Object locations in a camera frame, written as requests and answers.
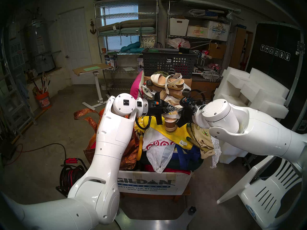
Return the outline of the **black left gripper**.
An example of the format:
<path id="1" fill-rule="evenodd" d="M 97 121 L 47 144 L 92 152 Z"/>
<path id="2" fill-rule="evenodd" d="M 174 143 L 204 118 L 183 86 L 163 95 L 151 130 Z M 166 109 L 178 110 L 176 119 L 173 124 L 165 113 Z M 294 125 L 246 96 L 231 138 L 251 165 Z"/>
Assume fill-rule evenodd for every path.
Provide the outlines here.
<path id="1" fill-rule="evenodd" d="M 182 109 L 181 105 L 172 106 L 169 103 L 159 100 L 149 100 L 149 116 L 158 116 L 169 113 L 180 113 Z"/>

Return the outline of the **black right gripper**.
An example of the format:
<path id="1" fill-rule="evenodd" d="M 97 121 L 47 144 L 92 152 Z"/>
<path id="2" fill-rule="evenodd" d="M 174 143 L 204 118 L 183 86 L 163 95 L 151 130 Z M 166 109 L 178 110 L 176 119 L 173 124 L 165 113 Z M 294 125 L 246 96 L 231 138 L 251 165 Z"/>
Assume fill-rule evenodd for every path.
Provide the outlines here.
<path id="1" fill-rule="evenodd" d="M 199 106 L 197 105 L 196 101 L 191 97 L 183 97 L 181 99 L 181 106 L 188 111 L 191 111 L 192 115 L 195 115 L 197 110 L 199 109 Z"/>

